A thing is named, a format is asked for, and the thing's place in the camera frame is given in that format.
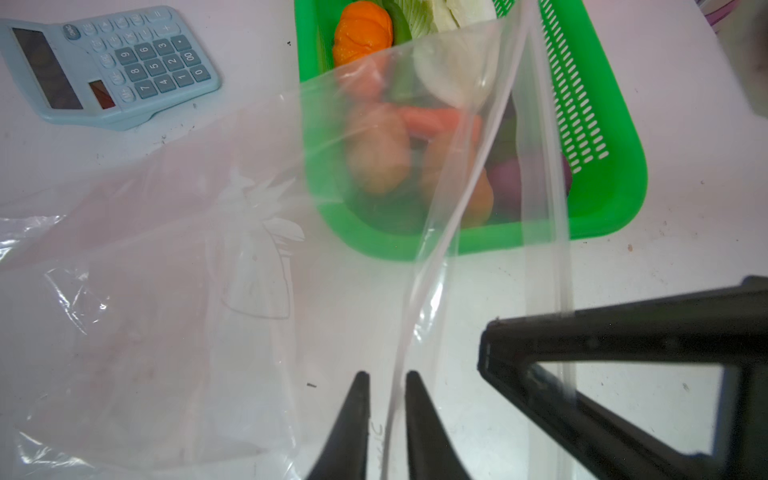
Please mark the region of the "orange toy carrot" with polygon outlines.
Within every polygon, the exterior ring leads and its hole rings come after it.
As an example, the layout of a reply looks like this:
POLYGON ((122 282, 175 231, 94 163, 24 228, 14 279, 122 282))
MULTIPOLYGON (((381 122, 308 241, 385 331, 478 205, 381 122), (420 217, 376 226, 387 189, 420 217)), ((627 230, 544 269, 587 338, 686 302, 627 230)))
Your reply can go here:
POLYGON ((455 132, 467 120, 471 141, 477 143, 480 140, 483 121, 478 115, 465 115, 454 108, 396 106, 395 110, 410 138, 431 140, 439 134, 455 132))

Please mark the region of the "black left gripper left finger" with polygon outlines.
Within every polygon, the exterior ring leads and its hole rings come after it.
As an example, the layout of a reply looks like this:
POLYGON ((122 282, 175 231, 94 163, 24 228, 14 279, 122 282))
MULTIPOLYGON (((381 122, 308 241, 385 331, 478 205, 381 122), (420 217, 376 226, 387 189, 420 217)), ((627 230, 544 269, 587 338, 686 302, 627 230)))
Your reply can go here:
POLYGON ((369 420, 370 375, 359 371, 308 479, 365 479, 369 420))

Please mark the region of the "purple toy onion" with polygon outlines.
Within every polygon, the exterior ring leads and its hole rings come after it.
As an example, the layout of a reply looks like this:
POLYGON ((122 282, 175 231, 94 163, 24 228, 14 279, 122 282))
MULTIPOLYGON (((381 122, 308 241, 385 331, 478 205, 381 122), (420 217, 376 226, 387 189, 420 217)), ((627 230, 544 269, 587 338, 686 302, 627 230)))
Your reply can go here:
POLYGON ((492 219, 499 222, 541 220, 550 216, 550 179, 540 159, 516 157, 487 164, 493 196, 492 219))

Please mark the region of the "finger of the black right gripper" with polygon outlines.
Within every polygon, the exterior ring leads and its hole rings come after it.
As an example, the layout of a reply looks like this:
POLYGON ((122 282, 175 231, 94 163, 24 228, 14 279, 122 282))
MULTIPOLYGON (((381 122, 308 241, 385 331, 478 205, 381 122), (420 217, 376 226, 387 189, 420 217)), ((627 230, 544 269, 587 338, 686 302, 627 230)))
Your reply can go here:
POLYGON ((494 320, 478 370, 598 479, 767 475, 767 281, 494 320))

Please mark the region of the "toy napa cabbage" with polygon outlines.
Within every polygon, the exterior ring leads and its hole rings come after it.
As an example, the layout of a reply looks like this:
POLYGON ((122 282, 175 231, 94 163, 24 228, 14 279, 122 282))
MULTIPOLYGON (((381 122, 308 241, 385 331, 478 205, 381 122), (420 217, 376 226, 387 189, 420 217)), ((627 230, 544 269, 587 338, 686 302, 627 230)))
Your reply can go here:
POLYGON ((388 98, 430 96, 454 108, 481 108, 494 87, 500 41, 476 24, 497 19, 492 1, 386 1, 396 45, 417 45, 392 57, 388 98))

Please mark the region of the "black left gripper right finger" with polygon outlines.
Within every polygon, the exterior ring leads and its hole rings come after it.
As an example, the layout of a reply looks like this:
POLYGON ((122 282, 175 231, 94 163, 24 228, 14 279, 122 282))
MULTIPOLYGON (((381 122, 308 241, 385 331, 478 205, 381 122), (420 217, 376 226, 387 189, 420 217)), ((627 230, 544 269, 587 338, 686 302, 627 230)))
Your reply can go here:
POLYGON ((411 480, 470 480, 417 371, 405 379, 406 436, 411 480))

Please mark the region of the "green plastic basket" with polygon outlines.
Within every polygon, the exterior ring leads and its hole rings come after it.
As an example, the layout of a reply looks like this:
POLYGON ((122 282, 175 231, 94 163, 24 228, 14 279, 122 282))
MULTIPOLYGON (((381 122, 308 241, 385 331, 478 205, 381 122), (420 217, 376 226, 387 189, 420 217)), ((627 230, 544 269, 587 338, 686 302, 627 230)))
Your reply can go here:
MULTIPOLYGON (((642 144, 584 4, 542 1, 539 7, 557 125, 573 173, 570 236, 607 235, 627 225, 643 204, 648 175, 642 144)), ((412 260, 425 210, 410 209, 403 198, 381 207, 329 202, 348 183, 343 172, 328 168, 336 151, 307 162, 309 191, 326 224, 359 253, 412 260)))

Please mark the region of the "clear zip top bag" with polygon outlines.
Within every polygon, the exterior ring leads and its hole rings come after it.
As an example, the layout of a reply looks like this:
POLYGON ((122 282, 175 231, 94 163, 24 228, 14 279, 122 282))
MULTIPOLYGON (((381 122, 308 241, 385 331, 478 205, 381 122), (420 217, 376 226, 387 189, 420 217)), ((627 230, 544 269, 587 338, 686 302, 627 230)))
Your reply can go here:
POLYGON ((405 377, 473 374, 492 320, 572 308, 564 174, 539 6, 476 24, 500 41, 477 108, 388 98, 409 42, 236 110, 135 167, 1 216, 1 364, 32 376, 5 479, 308 479, 350 385, 370 375, 366 476, 407 477, 405 377), (347 117, 368 103, 483 121, 461 197, 421 198, 430 140, 374 196, 347 170, 347 117), (410 261, 348 247, 307 162, 348 183, 329 202, 424 209, 410 261), (461 228, 482 169, 540 159, 550 216, 461 228))

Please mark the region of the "toy brown bun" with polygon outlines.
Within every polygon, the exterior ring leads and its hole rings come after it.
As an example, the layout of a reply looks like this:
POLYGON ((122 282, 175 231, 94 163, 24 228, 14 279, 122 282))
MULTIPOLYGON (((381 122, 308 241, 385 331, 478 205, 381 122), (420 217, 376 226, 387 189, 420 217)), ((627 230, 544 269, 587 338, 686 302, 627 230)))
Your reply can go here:
MULTIPOLYGON (((455 139, 453 132, 433 137, 424 152, 420 179, 421 198, 426 206, 434 200, 438 188, 443 190, 438 205, 447 207, 455 203, 469 184, 476 160, 477 149, 471 140, 455 139)), ((479 175, 462 215, 461 228, 484 225, 494 206, 494 193, 485 168, 479 175)))

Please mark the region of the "orange toy pumpkin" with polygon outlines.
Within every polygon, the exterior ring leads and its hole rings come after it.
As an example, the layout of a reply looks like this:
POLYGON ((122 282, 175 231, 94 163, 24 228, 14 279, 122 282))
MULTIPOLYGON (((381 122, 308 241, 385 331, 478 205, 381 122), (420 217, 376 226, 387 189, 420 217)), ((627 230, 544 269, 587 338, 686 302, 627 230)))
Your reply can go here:
POLYGON ((393 44, 393 24, 384 7, 372 1, 355 1, 343 9, 334 33, 334 66, 347 65, 393 44))

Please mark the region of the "light blue calculator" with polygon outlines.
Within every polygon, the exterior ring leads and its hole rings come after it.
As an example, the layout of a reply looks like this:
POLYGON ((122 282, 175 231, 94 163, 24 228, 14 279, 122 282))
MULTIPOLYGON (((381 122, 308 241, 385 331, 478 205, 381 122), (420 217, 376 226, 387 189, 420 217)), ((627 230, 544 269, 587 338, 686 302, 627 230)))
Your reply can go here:
POLYGON ((31 108, 52 124, 129 130, 221 86, 167 5, 60 24, 4 19, 1 54, 31 108))

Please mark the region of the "toy potato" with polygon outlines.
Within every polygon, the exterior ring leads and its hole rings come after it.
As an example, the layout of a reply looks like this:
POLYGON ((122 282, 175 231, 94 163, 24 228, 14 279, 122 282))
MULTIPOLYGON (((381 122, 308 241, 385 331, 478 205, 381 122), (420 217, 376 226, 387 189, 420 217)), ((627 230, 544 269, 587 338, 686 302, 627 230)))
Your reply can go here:
POLYGON ((368 103, 353 107, 346 133, 347 170, 364 192, 387 195, 410 175, 410 139, 394 106, 368 103))

